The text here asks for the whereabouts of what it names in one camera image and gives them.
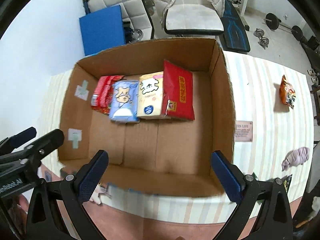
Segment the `red printed snack bag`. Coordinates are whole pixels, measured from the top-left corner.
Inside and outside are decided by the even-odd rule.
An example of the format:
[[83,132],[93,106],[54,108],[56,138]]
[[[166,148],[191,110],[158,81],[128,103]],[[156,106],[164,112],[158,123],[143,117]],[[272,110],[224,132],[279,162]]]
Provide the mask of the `red printed snack bag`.
[[113,96],[113,84],[123,78],[123,75],[101,76],[91,98],[91,108],[109,115]]

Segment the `blue cartoon tissue pack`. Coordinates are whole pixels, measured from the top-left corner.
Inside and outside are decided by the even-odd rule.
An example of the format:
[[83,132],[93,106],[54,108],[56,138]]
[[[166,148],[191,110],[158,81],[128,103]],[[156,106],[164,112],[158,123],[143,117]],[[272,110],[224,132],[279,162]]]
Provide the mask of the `blue cartoon tissue pack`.
[[120,80],[113,84],[109,118],[119,123],[139,123],[138,80]]

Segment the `yellow cartoon tissue pack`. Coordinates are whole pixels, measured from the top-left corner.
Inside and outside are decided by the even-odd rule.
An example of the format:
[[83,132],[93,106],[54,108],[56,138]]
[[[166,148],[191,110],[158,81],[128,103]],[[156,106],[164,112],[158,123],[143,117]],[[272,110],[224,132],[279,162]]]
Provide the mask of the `yellow cartoon tissue pack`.
[[140,76],[137,116],[142,119],[161,118],[162,103],[163,72]]

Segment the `orange snack bag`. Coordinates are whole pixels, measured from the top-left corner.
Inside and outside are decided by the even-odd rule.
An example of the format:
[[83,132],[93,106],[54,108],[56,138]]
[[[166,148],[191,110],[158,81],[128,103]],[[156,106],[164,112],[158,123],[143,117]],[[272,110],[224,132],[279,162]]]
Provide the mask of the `orange snack bag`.
[[290,83],[288,83],[285,75],[283,75],[281,79],[279,87],[279,96],[282,104],[287,105],[291,109],[294,109],[296,92],[293,86]]

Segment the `purple cloth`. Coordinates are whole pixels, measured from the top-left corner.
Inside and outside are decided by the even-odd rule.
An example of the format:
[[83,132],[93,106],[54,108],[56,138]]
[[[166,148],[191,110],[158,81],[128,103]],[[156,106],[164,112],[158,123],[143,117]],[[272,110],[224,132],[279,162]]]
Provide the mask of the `purple cloth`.
[[310,148],[300,147],[296,150],[292,150],[287,154],[281,164],[282,171],[287,171],[290,167],[297,167],[303,165],[308,161],[310,155]]

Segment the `striped cream tablecloth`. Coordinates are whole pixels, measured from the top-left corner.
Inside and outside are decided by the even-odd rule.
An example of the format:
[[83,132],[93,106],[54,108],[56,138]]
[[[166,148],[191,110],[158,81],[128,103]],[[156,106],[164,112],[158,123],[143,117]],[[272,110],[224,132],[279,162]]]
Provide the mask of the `striped cream tablecloth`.
[[[256,174],[260,180],[283,177],[286,172],[282,171],[281,163],[286,155],[300,147],[313,147],[314,123],[306,76],[265,59],[222,52],[233,90],[235,121],[253,122],[252,142],[234,140],[233,158],[229,161],[244,173]],[[51,77],[38,136],[60,129],[62,106],[72,71]],[[296,92],[294,109],[280,100],[283,75]],[[77,129],[70,129],[64,136],[77,148],[82,134]],[[58,150],[45,157],[43,164],[55,175],[59,175],[62,168],[69,168],[59,161]],[[163,196],[105,184],[110,192],[101,198],[103,206],[95,211],[99,216],[106,215],[106,207],[110,206],[166,222],[212,224],[225,222],[235,208],[224,192],[211,197]]]

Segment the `pink printed card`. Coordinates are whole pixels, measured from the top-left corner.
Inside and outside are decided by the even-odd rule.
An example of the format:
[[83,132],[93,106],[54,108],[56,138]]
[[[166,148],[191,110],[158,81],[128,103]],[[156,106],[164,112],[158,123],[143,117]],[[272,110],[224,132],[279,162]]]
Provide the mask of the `pink printed card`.
[[252,121],[236,121],[234,140],[236,142],[252,142],[253,122]]

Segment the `brown cardboard box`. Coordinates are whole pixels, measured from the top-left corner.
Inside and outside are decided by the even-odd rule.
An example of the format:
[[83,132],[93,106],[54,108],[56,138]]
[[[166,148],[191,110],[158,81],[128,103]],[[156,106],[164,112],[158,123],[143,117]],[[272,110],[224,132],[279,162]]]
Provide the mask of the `brown cardboard box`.
[[[141,120],[119,124],[94,111],[75,95],[87,81],[93,93],[100,77],[136,79],[159,72],[163,62],[193,74],[195,120]],[[116,47],[79,60],[73,68],[62,106],[60,129],[77,129],[78,147],[65,138],[61,163],[78,170],[99,150],[109,156],[103,182],[122,189],[163,196],[211,197],[223,193],[212,171],[211,155],[220,150],[233,158],[235,107],[225,57],[211,38],[165,38]]]

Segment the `blue foam board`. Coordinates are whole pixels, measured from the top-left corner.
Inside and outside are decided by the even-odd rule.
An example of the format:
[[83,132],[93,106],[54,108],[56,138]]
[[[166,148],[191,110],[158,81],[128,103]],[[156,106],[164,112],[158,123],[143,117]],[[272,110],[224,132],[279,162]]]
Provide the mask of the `blue foam board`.
[[120,5],[89,13],[79,22],[86,56],[126,44]]

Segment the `white quilted sofa chair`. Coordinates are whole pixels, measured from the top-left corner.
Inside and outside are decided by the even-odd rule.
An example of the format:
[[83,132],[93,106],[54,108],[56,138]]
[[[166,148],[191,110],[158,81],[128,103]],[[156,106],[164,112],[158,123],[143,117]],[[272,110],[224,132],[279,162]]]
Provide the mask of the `white quilted sofa chair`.
[[153,22],[144,0],[82,0],[82,2],[87,14],[119,5],[123,22],[130,23],[132,29],[141,30],[143,41],[154,38]]

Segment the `chrome dumbbell pair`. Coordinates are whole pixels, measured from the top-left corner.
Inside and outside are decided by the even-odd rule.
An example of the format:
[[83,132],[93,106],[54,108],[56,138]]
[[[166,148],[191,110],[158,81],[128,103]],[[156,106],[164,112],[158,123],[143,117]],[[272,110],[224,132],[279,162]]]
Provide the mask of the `chrome dumbbell pair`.
[[268,48],[268,45],[270,43],[269,39],[265,36],[265,32],[263,29],[257,28],[253,35],[257,38],[259,38],[258,44],[263,47],[264,49]]

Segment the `black blue weight bench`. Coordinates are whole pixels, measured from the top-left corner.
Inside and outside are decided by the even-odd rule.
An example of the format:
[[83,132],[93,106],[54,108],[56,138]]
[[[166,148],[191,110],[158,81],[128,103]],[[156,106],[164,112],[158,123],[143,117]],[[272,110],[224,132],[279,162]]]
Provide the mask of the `black blue weight bench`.
[[221,22],[224,31],[219,38],[223,49],[236,53],[249,53],[251,47],[245,27],[235,7],[229,0],[225,0],[225,10],[221,17]]

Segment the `white padded chair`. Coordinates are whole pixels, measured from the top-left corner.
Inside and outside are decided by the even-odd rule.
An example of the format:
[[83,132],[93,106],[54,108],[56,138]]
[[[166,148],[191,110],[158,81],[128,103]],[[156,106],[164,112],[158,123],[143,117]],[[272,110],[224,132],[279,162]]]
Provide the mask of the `white padded chair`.
[[163,16],[164,31],[170,35],[220,35],[225,0],[174,0]]

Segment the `black barbell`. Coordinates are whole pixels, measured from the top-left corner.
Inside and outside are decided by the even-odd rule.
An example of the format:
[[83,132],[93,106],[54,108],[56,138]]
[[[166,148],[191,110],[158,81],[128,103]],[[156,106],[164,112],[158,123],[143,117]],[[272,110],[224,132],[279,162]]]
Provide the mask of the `black barbell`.
[[281,22],[281,20],[279,18],[277,18],[277,16],[271,12],[266,14],[264,20],[265,20],[265,23],[268,26],[268,28],[273,31],[277,30],[279,27],[284,27],[285,29],[288,29],[289,31],[291,31],[291,34],[294,36],[294,38],[297,41],[301,41],[304,37],[302,29],[300,29],[299,26],[294,25],[293,27],[290,28],[287,25],[283,24]]

